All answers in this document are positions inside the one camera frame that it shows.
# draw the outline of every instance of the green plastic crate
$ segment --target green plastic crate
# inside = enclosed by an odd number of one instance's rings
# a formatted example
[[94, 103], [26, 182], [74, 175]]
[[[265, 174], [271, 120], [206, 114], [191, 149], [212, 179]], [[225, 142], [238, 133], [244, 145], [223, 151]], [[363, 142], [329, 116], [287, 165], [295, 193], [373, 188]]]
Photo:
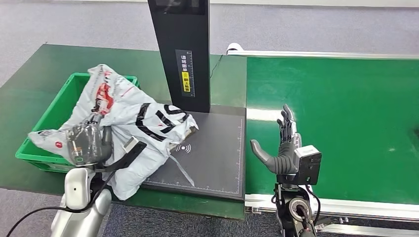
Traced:
[[[76, 106], [89, 78], [90, 74], [88, 73], [71, 74], [41, 119], [32, 128], [32, 131], [58, 129], [65, 123], [70, 118], [73, 108]], [[125, 78], [139, 87], [137, 77], [125, 76]], [[74, 167], [62, 156], [38, 148], [29, 138], [26, 138], [17, 150], [16, 158], [31, 163], [44, 171], [66, 173]]]

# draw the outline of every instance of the floor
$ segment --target floor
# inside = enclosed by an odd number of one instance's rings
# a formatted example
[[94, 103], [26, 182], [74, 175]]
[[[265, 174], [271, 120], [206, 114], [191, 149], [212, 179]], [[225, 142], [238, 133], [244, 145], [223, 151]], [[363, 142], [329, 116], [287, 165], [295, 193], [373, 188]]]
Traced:
[[[419, 54], [419, 9], [211, 5], [211, 52], [244, 49]], [[43, 43], [158, 50], [147, 4], [0, 0], [0, 86]], [[21, 216], [60, 197], [0, 189], [0, 236]], [[270, 214], [246, 221], [114, 205], [103, 237], [278, 236]], [[25, 220], [13, 236], [49, 236], [54, 212]]]

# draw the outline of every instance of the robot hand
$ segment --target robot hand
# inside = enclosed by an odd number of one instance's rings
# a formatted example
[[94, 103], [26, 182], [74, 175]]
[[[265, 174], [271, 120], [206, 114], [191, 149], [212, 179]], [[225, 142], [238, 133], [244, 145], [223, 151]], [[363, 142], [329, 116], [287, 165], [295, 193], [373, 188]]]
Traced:
[[264, 151], [258, 141], [250, 140], [251, 150], [274, 174], [296, 174], [298, 167], [295, 165], [294, 150], [301, 147], [301, 135], [297, 133], [297, 125], [294, 115], [288, 105], [283, 106], [281, 115], [283, 121], [278, 119], [280, 129], [280, 145], [278, 155], [273, 157]]

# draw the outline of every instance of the plastic bag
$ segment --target plastic bag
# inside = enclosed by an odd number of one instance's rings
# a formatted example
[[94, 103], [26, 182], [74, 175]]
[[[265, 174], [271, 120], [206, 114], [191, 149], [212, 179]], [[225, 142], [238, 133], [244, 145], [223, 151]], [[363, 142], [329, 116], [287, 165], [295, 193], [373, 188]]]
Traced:
[[190, 114], [175, 106], [157, 103], [107, 65], [98, 65], [88, 72], [90, 79], [71, 117], [59, 130], [31, 132], [29, 138], [36, 146], [71, 162], [66, 130], [83, 122], [92, 112], [102, 114], [104, 117], [99, 128], [110, 125], [113, 137], [113, 155], [105, 162], [105, 166], [113, 164], [124, 155], [123, 146], [131, 136], [147, 144], [132, 164], [118, 170], [109, 182], [115, 195], [126, 200], [166, 162], [170, 150], [183, 142], [198, 126]]

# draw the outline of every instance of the printed logo on bag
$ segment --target printed logo on bag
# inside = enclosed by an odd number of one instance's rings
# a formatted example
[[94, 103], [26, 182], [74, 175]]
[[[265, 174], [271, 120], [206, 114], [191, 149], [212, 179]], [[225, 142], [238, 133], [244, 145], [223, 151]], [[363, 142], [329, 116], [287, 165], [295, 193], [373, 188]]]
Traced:
[[111, 107], [114, 104], [114, 98], [110, 96], [110, 94], [112, 94], [110, 93], [111, 86], [108, 85], [108, 82], [110, 80], [109, 75], [111, 74], [112, 72], [110, 71], [105, 71], [103, 73], [103, 75], [105, 76], [105, 82], [103, 82], [97, 89], [95, 106], [91, 110], [92, 112], [99, 112], [101, 115], [105, 115], [110, 112]]
[[63, 144], [61, 142], [55, 142], [55, 146], [58, 148], [62, 148]]

